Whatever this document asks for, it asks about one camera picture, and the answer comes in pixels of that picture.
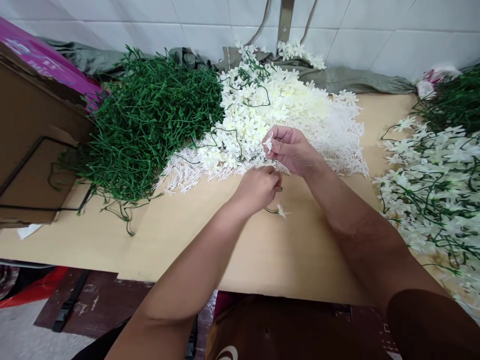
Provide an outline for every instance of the black wire frame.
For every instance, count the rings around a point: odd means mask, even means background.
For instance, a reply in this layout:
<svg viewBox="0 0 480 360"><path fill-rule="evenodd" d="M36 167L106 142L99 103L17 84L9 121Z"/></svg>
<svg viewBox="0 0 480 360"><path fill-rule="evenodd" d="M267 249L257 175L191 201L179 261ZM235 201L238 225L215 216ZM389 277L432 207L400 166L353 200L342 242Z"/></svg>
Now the black wire frame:
<svg viewBox="0 0 480 360"><path fill-rule="evenodd" d="M77 149L76 146L73 146L72 144L69 144L67 142L64 142L64 141L60 141L60 140L57 140L53 137L50 137L50 136L40 136L36 141L35 143L33 144L33 146L30 148L30 150L27 152L27 154L23 157L23 159L20 161L20 163L15 167L15 169L13 170L13 172L8 176L8 178L3 182L3 184L0 186L0 198L2 197L2 195L5 193L5 191L7 191L7 189L9 188L9 186L13 183L13 181L15 180L15 178L17 177L17 175L20 173L20 171L22 171L22 169L24 168L24 166L27 164L27 162L30 160L30 158L33 156L33 154L35 153L35 151L40 147L40 145L44 142L44 141L51 141L51 142L54 142L54 143L57 143L57 144L60 144L60 145L64 145L70 149ZM82 208L85 206L85 203L87 202L87 199L89 198L90 194L92 193L92 187L90 187L87 191L87 193L85 194L85 197L83 198L83 200L81 201L81 204L78 208L70 208L70 207L55 207L55 208L51 208L51 207L31 207L31 206L17 206L17 205L3 205L3 204L0 204L0 208L3 208L3 209L17 209L17 210L34 210L34 211L47 211L47 212L59 212L59 211L62 211L62 210L65 210L65 211L80 211L82 210Z"/></svg>

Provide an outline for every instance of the wrist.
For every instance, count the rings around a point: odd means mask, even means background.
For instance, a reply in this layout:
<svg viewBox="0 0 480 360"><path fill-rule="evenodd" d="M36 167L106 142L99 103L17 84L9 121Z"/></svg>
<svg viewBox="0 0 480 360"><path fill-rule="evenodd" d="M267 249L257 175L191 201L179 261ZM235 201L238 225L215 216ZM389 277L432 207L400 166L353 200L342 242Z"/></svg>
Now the wrist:
<svg viewBox="0 0 480 360"><path fill-rule="evenodd" d="M323 159L323 157L319 156L318 158L314 159L309 166L305 168L305 172L303 174L303 179L305 182L310 182L314 180L318 180L325 173L331 170L327 162Z"/></svg>
<svg viewBox="0 0 480 360"><path fill-rule="evenodd" d="M248 220L253 214L248 211L248 207L245 206L245 203L241 200L238 200L234 197L230 198L226 203L221 207L228 216L233 219L239 220Z"/></svg>

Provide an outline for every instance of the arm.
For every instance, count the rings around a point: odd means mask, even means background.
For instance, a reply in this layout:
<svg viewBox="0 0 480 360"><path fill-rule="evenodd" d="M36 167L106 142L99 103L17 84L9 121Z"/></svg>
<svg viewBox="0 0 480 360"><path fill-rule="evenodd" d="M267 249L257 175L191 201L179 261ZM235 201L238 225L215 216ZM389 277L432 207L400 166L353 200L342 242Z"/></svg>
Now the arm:
<svg viewBox="0 0 480 360"><path fill-rule="evenodd" d="M272 166L250 169L157 281L106 359L183 359L194 317L217 288L247 220L280 191Z"/></svg>
<svg viewBox="0 0 480 360"><path fill-rule="evenodd" d="M384 314L390 299L402 290L423 289L448 296L410 254L397 230L345 185L301 131L283 126L271 131L272 149L267 157L304 178L346 261Z"/></svg>

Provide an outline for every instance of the wall tile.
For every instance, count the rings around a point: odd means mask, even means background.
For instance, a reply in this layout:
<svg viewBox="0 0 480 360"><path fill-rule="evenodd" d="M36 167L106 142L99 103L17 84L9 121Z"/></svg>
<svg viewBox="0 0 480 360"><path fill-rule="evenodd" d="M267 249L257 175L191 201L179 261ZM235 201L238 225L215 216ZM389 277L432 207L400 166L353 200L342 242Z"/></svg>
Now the wall tile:
<svg viewBox="0 0 480 360"><path fill-rule="evenodd" d="M6 20L19 19L20 15L15 10L12 0L0 0L0 17Z"/></svg>
<svg viewBox="0 0 480 360"><path fill-rule="evenodd" d="M228 0L172 0L182 24L230 25Z"/></svg>
<svg viewBox="0 0 480 360"><path fill-rule="evenodd" d="M415 0L350 0L341 28L396 30L414 2Z"/></svg>
<svg viewBox="0 0 480 360"><path fill-rule="evenodd" d="M318 0L310 28L338 29L350 0ZM303 28L309 19L314 0L297 0L291 17L292 28Z"/></svg>
<svg viewBox="0 0 480 360"><path fill-rule="evenodd" d="M135 46L137 30L131 22L85 22L84 24L102 41L100 49L125 52L125 45Z"/></svg>
<svg viewBox="0 0 480 360"><path fill-rule="evenodd" d="M78 0L54 1L58 2L75 20L116 22L127 20L127 15L117 0L96 0L88 4Z"/></svg>
<svg viewBox="0 0 480 360"><path fill-rule="evenodd" d="M231 26L182 25L190 49L209 58L212 63L223 59L222 47L233 46Z"/></svg>
<svg viewBox="0 0 480 360"><path fill-rule="evenodd" d="M233 42L248 42L257 32L256 26L232 26ZM277 53L278 29L276 27L264 27L253 42L259 48L266 46L272 53Z"/></svg>
<svg viewBox="0 0 480 360"><path fill-rule="evenodd" d="M270 10L264 26L279 27L281 2L282 0L270 0ZM264 18L267 0L228 0L228 4L232 25L258 27Z"/></svg>
<svg viewBox="0 0 480 360"><path fill-rule="evenodd" d="M480 33L455 32L450 36L449 46L452 63L464 68L480 61Z"/></svg>
<svg viewBox="0 0 480 360"><path fill-rule="evenodd" d="M165 55L165 48L170 50L189 46L180 24L138 22L133 25L137 34L132 45L146 54L158 52Z"/></svg>
<svg viewBox="0 0 480 360"><path fill-rule="evenodd" d="M325 64L366 70L380 54L391 35L392 31L340 29Z"/></svg>
<svg viewBox="0 0 480 360"><path fill-rule="evenodd" d="M20 20L76 20L60 0L8 0Z"/></svg>
<svg viewBox="0 0 480 360"><path fill-rule="evenodd" d="M304 36L304 28L294 27L290 29L289 41L300 41ZM333 29L308 29L304 41L305 50L312 52L314 55L322 55L324 59L329 55L332 44L334 43L337 30Z"/></svg>
<svg viewBox="0 0 480 360"><path fill-rule="evenodd" d="M395 31L370 70L415 80L434 65L452 65L451 41L449 32Z"/></svg>
<svg viewBox="0 0 480 360"><path fill-rule="evenodd" d="M179 23L172 0L117 0L126 20L141 23Z"/></svg>
<svg viewBox="0 0 480 360"><path fill-rule="evenodd" d="M12 20L12 24L34 36L61 41L75 41L95 48L106 44L81 21Z"/></svg>
<svg viewBox="0 0 480 360"><path fill-rule="evenodd" d="M402 29L480 32L480 1L417 0Z"/></svg>

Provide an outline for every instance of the white paper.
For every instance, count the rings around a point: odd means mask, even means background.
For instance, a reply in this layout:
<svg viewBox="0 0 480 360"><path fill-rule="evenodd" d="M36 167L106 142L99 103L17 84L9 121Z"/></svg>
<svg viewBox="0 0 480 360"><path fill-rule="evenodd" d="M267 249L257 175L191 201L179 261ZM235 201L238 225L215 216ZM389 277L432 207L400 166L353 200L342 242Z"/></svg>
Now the white paper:
<svg viewBox="0 0 480 360"><path fill-rule="evenodd" d="M30 224L29 227L20 227L16 231L18 232L20 239L23 240L40 229L41 226L41 224Z"/></svg>

